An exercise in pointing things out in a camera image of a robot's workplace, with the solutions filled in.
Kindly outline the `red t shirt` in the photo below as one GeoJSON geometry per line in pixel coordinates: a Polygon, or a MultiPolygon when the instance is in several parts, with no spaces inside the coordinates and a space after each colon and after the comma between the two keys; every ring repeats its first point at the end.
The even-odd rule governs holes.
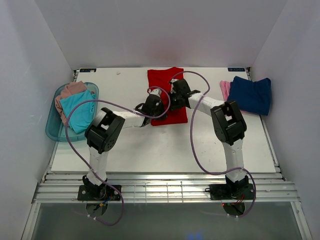
{"type": "MultiPolygon", "coordinates": [[[[164,89],[167,93],[171,91],[170,81],[172,77],[175,77],[177,80],[184,78],[183,68],[171,67],[168,69],[156,70],[149,69],[147,71],[148,85],[150,87],[160,87],[164,89]]],[[[152,119],[151,125],[164,126],[164,125],[173,125],[173,124],[186,124],[188,122],[188,116],[186,108],[180,108],[177,110],[168,110],[166,113],[166,118],[163,119],[152,119]]]]}

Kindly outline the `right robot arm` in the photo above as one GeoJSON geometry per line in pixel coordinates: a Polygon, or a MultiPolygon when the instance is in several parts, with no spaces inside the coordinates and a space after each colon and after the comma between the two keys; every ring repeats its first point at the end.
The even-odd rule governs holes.
{"type": "Polygon", "coordinates": [[[214,133],[223,145],[226,170],[222,174],[226,183],[209,187],[211,199],[253,200],[255,187],[249,183],[243,160],[243,139],[247,125],[237,103],[216,100],[199,90],[191,90],[185,79],[173,79],[170,85],[171,108],[177,110],[186,107],[210,116],[214,133]]]}

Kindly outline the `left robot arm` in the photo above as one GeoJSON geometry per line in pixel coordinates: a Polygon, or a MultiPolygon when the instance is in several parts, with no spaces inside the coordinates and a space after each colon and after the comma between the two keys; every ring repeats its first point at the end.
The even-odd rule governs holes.
{"type": "Polygon", "coordinates": [[[151,91],[144,103],[135,107],[134,112],[118,112],[103,107],[97,113],[85,131],[92,170],[82,178],[85,190],[92,198],[100,200],[107,193],[108,187],[103,181],[107,180],[108,154],[115,146],[121,131],[149,125],[150,117],[160,116],[164,111],[161,90],[156,88],[151,91]]]}

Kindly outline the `light pink folded t shirt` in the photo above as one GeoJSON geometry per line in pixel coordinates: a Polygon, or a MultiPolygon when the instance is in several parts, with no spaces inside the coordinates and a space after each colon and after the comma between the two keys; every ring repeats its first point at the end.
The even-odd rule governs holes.
{"type": "Polygon", "coordinates": [[[233,85],[233,82],[222,80],[220,81],[219,86],[225,102],[236,101],[238,104],[244,103],[245,92],[238,84],[233,85]]]}

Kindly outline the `right blue corner label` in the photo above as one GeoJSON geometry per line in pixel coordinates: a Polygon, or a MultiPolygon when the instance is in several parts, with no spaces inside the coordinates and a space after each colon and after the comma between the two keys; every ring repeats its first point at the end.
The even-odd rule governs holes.
{"type": "Polygon", "coordinates": [[[243,67],[228,67],[227,70],[229,72],[245,72],[245,68],[243,67]]]}

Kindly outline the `blue corner label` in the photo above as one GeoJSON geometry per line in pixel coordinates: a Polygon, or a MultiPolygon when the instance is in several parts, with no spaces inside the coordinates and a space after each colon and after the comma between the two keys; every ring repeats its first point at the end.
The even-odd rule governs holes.
{"type": "Polygon", "coordinates": [[[95,73],[96,71],[96,68],[81,68],[79,70],[80,73],[95,73]]]}
{"type": "Polygon", "coordinates": [[[227,70],[229,72],[245,72],[245,68],[243,67],[228,67],[227,70]]]}

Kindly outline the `navy blue folded t shirt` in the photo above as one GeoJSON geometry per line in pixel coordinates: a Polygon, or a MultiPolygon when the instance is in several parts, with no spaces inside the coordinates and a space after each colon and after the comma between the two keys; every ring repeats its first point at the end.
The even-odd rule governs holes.
{"type": "Polygon", "coordinates": [[[227,100],[236,101],[242,111],[267,116],[272,102],[271,80],[250,81],[235,76],[227,100]]]}

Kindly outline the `turquoise t shirt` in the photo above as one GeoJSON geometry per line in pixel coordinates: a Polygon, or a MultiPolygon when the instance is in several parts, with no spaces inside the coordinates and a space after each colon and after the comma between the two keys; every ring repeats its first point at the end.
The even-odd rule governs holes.
{"type": "MultiPolygon", "coordinates": [[[[87,100],[96,99],[96,94],[90,90],[85,90],[83,92],[73,94],[67,98],[59,100],[62,107],[62,112],[65,117],[68,118],[71,111],[80,103],[87,100]]],[[[87,102],[80,105],[72,114],[69,119],[68,126],[76,133],[79,134],[87,129],[94,118],[95,113],[95,103],[87,102]]]]}

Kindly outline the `left blue corner label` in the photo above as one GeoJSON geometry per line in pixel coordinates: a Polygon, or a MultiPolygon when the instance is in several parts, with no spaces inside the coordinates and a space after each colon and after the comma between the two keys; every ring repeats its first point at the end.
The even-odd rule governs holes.
{"type": "Polygon", "coordinates": [[[80,73],[95,73],[96,71],[96,68],[81,68],[79,70],[80,73]]]}

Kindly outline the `dusty pink t shirt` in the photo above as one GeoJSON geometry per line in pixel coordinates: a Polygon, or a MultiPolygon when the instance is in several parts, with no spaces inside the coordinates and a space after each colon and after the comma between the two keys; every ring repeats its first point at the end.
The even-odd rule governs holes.
{"type": "Polygon", "coordinates": [[[67,117],[63,112],[63,107],[62,107],[62,105],[60,103],[60,100],[66,99],[66,98],[68,98],[68,97],[70,97],[72,95],[78,94],[78,93],[82,93],[82,92],[84,92],[86,90],[87,90],[87,87],[82,81],[80,81],[80,82],[71,82],[71,83],[67,84],[66,86],[64,86],[64,88],[60,92],[60,95],[55,97],[54,105],[55,105],[55,108],[56,108],[57,112],[60,115],[61,121],[62,121],[64,126],[67,123],[67,117]]]}

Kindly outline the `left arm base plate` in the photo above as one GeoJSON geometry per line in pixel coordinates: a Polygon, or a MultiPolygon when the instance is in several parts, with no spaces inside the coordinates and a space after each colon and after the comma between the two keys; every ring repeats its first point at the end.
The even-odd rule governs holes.
{"type": "Polygon", "coordinates": [[[85,185],[81,185],[77,194],[78,201],[120,201],[119,193],[109,186],[99,187],[97,190],[89,189],[85,185]]]}

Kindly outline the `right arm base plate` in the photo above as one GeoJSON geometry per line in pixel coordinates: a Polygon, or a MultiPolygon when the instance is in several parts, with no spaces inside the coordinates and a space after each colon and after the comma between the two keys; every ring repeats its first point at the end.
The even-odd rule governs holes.
{"type": "Polygon", "coordinates": [[[210,194],[211,200],[253,200],[255,196],[252,184],[237,190],[227,184],[210,184],[204,191],[210,194]]]}

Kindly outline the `aluminium rail frame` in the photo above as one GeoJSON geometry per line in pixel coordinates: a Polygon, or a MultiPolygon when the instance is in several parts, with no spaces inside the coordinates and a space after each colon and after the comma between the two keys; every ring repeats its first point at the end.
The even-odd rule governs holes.
{"type": "MultiPolygon", "coordinates": [[[[82,185],[81,174],[48,173],[38,184],[33,197],[35,203],[75,203],[82,185]]],[[[223,184],[223,175],[190,174],[129,174],[108,175],[111,185],[121,185],[125,203],[208,203],[210,184],[223,184]]],[[[282,174],[256,173],[253,175],[257,202],[298,202],[300,196],[292,181],[282,174]]]]}

